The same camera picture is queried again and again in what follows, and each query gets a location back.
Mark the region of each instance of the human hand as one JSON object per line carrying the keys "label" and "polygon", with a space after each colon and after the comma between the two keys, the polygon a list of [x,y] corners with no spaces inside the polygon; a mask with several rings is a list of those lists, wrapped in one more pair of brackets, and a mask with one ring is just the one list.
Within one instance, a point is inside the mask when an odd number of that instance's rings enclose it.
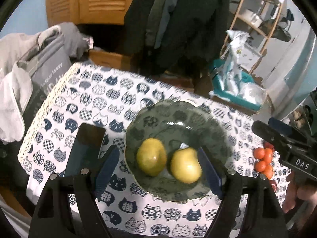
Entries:
{"label": "human hand", "polygon": [[290,183],[286,190],[286,196],[282,206],[284,213],[287,213],[289,210],[295,207],[296,198],[308,202],[307,208],[297,223],[298,228],[301,229],[317,205],[317,186],[312,184],[298,186],[295,183],[294,171],[292,171],[291,174],[286,177],[286,181],[290,181]]}

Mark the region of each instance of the wooden cabinet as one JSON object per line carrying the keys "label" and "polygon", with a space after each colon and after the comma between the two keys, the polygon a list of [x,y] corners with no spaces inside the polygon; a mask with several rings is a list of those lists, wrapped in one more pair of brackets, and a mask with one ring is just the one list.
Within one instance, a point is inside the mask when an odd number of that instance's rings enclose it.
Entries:
{"label": "wooden cabinet", "polygon": [[132,0],[46,0],[49,26],[75,24],[123,25]]}

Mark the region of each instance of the table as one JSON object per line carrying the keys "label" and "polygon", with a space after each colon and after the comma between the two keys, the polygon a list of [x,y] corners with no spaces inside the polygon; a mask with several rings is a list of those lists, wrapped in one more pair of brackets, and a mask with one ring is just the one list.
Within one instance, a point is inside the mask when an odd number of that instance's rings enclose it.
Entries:
{"label": "table", "polygon": [[[111,144],[122,152],[110,184],[96,200],[108,227],[142,235],[201,237],[221,203],[211,192],[202,199],[181,204],[162,201],[138,187],[126,168],[123,154],[125,129],[141,108],[161,99],[187,99],[203,105],[221,123],[232,148],[226,167],[234,168],[242,175],[257,175],[252,150],[261,147],[263,141],[252,133],[251,117],[136,73],[90,64],[74,64],[70,72],[44,102],[23,141],[19,160],[30,177],[44,187],[52,173],[63,175],[80,124],[86,122],[104,127],[106,135],[101,154]],[[276,195],[282,204],[287,188],[285,177],[290,169],[281,166],[278,158],[274,152]],[[246,201],[247,195],[243,195],[234,229],[241,226]],[[69,202],[78,212],[74,195],[69,195]]]}

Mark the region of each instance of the screw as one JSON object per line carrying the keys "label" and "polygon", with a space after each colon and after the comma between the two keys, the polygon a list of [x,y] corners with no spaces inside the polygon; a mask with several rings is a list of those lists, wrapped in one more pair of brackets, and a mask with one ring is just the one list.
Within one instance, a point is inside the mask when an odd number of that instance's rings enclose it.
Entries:
{"label": "screw", "polygon": [[83,169],[80,171],[80,173],[81,173],[82,175],[86,175],[86,174],[89,173],[89,169],[88,169],[88,168],[83,168]]}
{"label": "screw", "polygon": [[229,168],[227,172],[228,172],[228,174],[230,174],[232,176],[236,174],[236,171],[232,168]]}
{"label": "screw", "polygon": [[260,174],[260,178],[261,178],[262,180],[266,180],[266,175],[265,175],[265,174]]}
{"label": "screw", "polygon": [[50,175],[50,179],[51,179],[51,180],[56,179],[56,177],[57,177],[57,174],[51,174],[51,175]]}

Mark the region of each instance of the teal bin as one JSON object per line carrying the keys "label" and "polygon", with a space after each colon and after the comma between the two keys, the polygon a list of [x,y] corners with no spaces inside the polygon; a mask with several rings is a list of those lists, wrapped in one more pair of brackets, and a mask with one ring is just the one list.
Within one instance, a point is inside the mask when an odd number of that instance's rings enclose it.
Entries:
{"label": "teal bin", "polygon": [[[214,60],[212,65],[209,67],[209,72],[212,73],[216,68],[221,67],[224,65],[225,60],[222,59],[217,59]],[[230,101],[231,103],[243,106],[245,108],[251,109],[253,111],[259,111],[261,108],[261,105],[256,105],[253,103],[250,103],[248,101],[245,101],[243,98],[238,97],[238,96],[233,96],[232,94],[229,94],[221,89],[220,82],[219,82],[219,75],[218,74],[211,74],[212,79],[212,84],[214,86],[214,94],[219,96],[220,98],[224,99],[225,101]],[[251,77],[250,74],[247,74],[246,72],[242,71],[242,82],[244,83],[254,83],[253,78]]]}

